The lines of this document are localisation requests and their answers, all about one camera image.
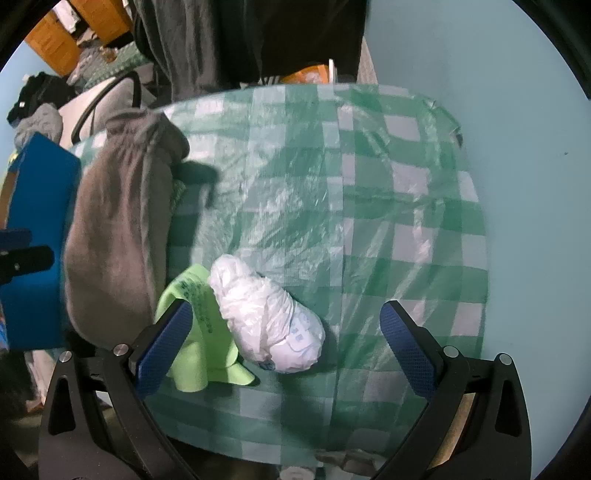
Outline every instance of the black handle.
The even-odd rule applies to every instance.
[[[142,84],[139,81],[139,75],[135,70],[131,72],[122,74],[118,76],[113,82],[108,84],[95,98],[92,99],[91,103],[86,110],[82,113],[74,130],[72,130],[72,145],[76,145],[80,141],[80,130],[82,130],[82,126],[85,124],[86,120],[90,116],[90,114],[95,110],[96,106],[99,102],[105,98],[107,93],[109,93],[113,88],[119,85],[123,80],[131,79],[134,83],[134,95],[131,100],[131,106],[135,108],[139,108],[142,102]]]

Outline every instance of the black bag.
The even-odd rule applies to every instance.
[[[27,80],[6,120],[15,127],[21,120],[34,114],[40,105],[53,103],[56,108],[61,108],[75,97],[74,87],[64,79],[39,72]]]

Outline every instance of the light blue wall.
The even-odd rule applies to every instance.
[[[52,73],[53,70],[26,43],[22,42],[0,70],[0,169],[4,169],[6,159],[14,150],[14,129],[6,121],[8,112],[18,99],[24,86],[22,78],[25,74],[35,75],[39,72]]]
[[[591,394],[591,106],[511,0],[372,0],[366,37],[380,83],[463,126],[488,225],[483,356],[515,359],[535,476]]]

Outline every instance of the blue gripper pad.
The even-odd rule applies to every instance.
[[[436,390],[435,367],[390,303],[379,312],[379,326],[415,394],[430,401]]]
[[[31,245],[33,235],[27,228],[11,228],[0,230],[0,250],[26,248]]]
[[[175,300],[159,322],[165,321],[167,314],[171,315],[170,320],[136,366],[135,391],[140,400],[157,392],[193,326],[193,309],[187,301]]]

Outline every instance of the metal screw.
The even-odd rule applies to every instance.
[[[120,343],[115,348],[113,348],[113,353],[115,356],[125,355],[129,351],[129,347],[124,343]]]
[[[500,354],[499,360],[504,365],[511,365],[513,363],[513,359],[509,355],[507,355],[506,353]]]
[[[65,352],[61,353],[60,362],[65,364],[70,358],[72,358],[72,352],[70,352],[69,350],[66,350]]]
[[[460,355],[458,349],[451,345],[443,347],[443,353],[445,353],[445,356],[448,356],[449,358],[455,358]]]

